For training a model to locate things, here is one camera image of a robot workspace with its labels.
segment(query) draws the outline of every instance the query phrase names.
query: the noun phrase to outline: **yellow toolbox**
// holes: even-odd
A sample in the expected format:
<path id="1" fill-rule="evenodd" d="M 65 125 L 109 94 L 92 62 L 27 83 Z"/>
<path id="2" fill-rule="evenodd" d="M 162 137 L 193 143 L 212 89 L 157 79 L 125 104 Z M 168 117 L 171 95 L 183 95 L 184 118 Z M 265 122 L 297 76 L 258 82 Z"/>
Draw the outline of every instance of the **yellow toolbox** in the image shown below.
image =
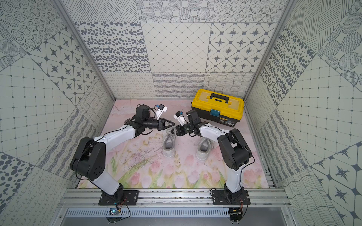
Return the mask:
<path id="1" fill-rule="evenodd" d="M 244 101 L 241 98 L 199 89 L 191 107 L 200 118 L 234 127 L 243 116 Z"/>

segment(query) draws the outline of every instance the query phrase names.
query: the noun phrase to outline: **aluminum rail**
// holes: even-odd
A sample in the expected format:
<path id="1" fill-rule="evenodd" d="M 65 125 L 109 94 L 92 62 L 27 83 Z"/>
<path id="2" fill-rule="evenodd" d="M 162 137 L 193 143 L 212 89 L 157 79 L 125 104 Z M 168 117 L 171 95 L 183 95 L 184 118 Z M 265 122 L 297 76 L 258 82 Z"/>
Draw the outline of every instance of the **aluminum rail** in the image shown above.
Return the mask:
<path id="1" fill-rule="evenodd" d="M 136 207 L 217 207 L 212 204 L 210 189 L 139 189 Z M 250 207 L 291 207 L 284 189 L 247 189 Z M 67 189 L 60 200 L 59 208 L 99 208 L 99 189 Z"/>

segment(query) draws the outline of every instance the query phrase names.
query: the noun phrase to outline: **blue latch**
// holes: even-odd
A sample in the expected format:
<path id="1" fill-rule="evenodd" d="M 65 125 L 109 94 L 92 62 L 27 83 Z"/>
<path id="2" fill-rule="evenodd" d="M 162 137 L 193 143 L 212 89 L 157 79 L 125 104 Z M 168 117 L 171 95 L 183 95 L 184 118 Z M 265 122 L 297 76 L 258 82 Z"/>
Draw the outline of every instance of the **blue latch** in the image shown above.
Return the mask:
<path id="1" fill-rule="evenodd" d="M 211 109 L 211 111 L 210 111 L 210 115 L 213 115 L 213 116 L 219 117 L 219 116 L 220 116 L 220 111 L 217 111 L 217 110 Z"/>

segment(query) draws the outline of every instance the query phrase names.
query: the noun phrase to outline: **shoe insole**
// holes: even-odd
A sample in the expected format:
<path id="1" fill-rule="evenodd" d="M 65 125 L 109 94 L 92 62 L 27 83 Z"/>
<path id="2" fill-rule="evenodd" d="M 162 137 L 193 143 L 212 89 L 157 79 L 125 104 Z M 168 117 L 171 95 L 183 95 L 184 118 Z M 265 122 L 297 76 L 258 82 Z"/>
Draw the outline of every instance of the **shoe insole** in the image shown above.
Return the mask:
<path id="1" fill-rule="evenodd" d="M 200 151 L 206 152 L 208 148 L 209 148 L 209 145 L 207 143 L 207 140 L 205 140 L 200 146 Z"/>
<path id="2" fill-rule="evenodd" d="M 171 149 L 173 147 L 171 136 L 168 135 L 168 137 L 165 140 L 165 149 Z"/>

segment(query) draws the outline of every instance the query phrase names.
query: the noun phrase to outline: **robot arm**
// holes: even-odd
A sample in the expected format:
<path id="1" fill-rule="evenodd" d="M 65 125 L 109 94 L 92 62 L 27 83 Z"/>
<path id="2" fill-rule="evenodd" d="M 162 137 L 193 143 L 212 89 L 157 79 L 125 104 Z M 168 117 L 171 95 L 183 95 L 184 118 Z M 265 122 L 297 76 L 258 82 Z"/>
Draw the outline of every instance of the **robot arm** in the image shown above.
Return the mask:
<path id="1" fill-rule="evenodd" d="M 167 107 L 159 105 L 154 117 L 150 117 L 150 109 L 147 105 L 139 105 L 136 108 L 136 114 L 126 120 L 121 128 L 103 136 L 81 139 L 70 164 L 70 168 L 76 172 L 76 175 L 85 176 L 102 189 L 105 196 L 114 200 L 115 204 L 123 199 L 123 186 L 104 170 L 106 153 L 122 142 L 139 136 L 146 128 L 160 131 L 175 125 L 172 121 L 160 118 Z"/>
<path id="2" fill-rule="evenodd" d="M 200 136 L 209 138 L 219 143 L 221 154 L 224 162 L 229 167 L 228 179 L 224 186 L 225 195 L 230 202 L 238 200 L 243 193 L 241 184 L 241 171 L 249 163 L 252 153 L 248 144 L 238 129 L 219 129 L 208 122 L 201 122 L 195 110 L 186 113 L 190 123 L 182 123 L 185 121 L 184 114 L 177 112 L 174 118 L 180 122 L 176 126 L 176 135 L 183 136 L 189 133 L 191 136 Z"/>

